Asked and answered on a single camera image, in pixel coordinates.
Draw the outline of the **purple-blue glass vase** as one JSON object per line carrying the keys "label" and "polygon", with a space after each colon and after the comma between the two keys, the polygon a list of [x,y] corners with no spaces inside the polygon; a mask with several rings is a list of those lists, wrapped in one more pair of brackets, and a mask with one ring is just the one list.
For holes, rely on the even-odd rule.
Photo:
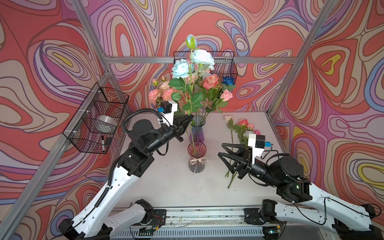
{"label": "purple-blue glass vase", "polygon": [[205,135],[203,127],[206,124],[206,119],[202,116],[195,116],[191,122],[190,141],[204,143]]}

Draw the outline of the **red-grey glass vase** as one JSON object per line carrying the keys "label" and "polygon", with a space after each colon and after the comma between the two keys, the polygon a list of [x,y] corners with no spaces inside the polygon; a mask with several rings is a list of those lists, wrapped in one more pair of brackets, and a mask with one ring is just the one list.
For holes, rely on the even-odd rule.
{"label": "red-grey glass vase", "polygon": [[188,154],[190,155],[188,166],[191,172],[198,174],[206,168],[206,164],[209,161],[205,157],[206,153],[207,147],[202,142],[194,142],[188,146]]}

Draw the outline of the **large pink rose stem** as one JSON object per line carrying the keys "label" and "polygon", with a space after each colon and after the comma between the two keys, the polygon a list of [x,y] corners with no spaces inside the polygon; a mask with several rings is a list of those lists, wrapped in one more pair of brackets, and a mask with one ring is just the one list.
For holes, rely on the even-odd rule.
{"label": "large pink rose stem", "polygon": [[218,109],[219,105],[219,93],[221,88],[219,86],[219,77],[216,74],[207,76],[203,81],[203,93],[204,93],[204,110],[206,111],[205,117],[209,113]]}

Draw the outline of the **light blue rose spray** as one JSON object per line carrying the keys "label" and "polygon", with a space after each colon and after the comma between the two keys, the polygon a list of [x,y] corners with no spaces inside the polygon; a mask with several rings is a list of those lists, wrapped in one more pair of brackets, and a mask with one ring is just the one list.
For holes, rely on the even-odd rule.
{"label": "light blue rose spray", "polygon": [[185,58],[176,60],[172,67],[170,86],[176,90],[172,99],[179,105],[182,113],[206,119],[203,81],[213,74],[215,60],[208,51],[198,48],[194,35],[187,36],[186,45],[189,52]]}

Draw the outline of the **blue rose stem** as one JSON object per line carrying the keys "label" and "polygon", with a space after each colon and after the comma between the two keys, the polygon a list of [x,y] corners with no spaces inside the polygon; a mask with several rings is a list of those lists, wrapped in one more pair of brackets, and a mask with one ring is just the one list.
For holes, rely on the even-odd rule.
{"label": "blue rose stem", "polygon": [[233,77],[223,77],[222,86],[223,90],[231,92],[236,88],[235,79]]}

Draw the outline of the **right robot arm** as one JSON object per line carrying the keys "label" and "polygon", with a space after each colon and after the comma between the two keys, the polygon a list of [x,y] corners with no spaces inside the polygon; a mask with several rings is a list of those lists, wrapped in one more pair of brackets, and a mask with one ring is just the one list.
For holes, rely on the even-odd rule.
{"label": "right robot arm", "polygon": [[342,240],[382,240],[382,231],[372,219],[380,215],[373,204],[354,205],[320,189],[304,177],[304,168],[289,154],[275,154],[268,165],[257,159],[254,148],[222,144],[219,153],[231,173],[256,178],[261,185],[276,188],[288,205],[263,200],[258,209],[245,209],[245,222],[250,225],[293,222],[319,227],[337,234]]}

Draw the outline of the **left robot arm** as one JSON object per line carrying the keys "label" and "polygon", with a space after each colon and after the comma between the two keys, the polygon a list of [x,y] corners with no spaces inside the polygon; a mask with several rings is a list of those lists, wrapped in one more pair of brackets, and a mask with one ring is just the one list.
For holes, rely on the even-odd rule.
{"label": "left robot arm", "polygon": [[182,115],[170,121],[160,113],[154,114],[159,118],[159,129],[147,119],[136,121],[131,130],[122,126],[131,140],[129,148],[113,162],[107,182],[92,201],[75,217],[59,224],[62,236],[68,240],[110,240],[128,227],[152,222],[153,207],[143,199],[118,214],[110,213],[153,163],[154,152],[168,146],[172,139],[182,142],[182,136],[194,118]]}

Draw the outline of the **bunch of artificial flowers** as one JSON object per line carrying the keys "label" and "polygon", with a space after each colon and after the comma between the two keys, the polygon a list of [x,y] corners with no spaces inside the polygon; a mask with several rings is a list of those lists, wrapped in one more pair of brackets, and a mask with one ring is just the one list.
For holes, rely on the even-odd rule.
{"label": "bunch of artificial flowers", "polygon": [[261,132],[255,129],[253,124],[250,124],[247,119],[240,119],[237,123],[230,115],[224,116],[224,121],[227,123],[227,127],[231,130],[231,140],[234,143],[234,133],[237,134],[238,139],[242,145],[248,145],[248,139],[250,134],[260,135]]}

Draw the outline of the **white tape roll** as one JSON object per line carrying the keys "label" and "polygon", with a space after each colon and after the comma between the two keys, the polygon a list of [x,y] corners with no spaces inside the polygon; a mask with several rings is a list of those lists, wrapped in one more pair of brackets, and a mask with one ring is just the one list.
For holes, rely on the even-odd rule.
{"label": "white tape roll", "polygon": [[98,116],[97,120],[115,127],[118,125],[118,122],[115,120],[115,118],[106,115]]}

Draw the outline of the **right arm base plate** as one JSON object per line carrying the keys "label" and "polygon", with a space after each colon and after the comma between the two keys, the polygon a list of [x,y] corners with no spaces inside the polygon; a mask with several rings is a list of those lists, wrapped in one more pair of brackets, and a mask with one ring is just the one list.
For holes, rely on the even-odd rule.
{"label": "right arm base plate", "polygon": [[275,207],[245,208],[245,219],[247,224],[261,226],[264,224],[286,224],[276,217]]}

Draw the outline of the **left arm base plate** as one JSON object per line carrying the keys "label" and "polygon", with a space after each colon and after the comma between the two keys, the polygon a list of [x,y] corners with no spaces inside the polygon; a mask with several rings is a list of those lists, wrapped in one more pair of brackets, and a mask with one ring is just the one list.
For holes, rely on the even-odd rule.
{"label": "left arm base plate", "polygon": [[152,228],[161,227],[166,223],[166,216],[166,209],[154,209],[146,213],[140,224],[142,226],[151,226]]}

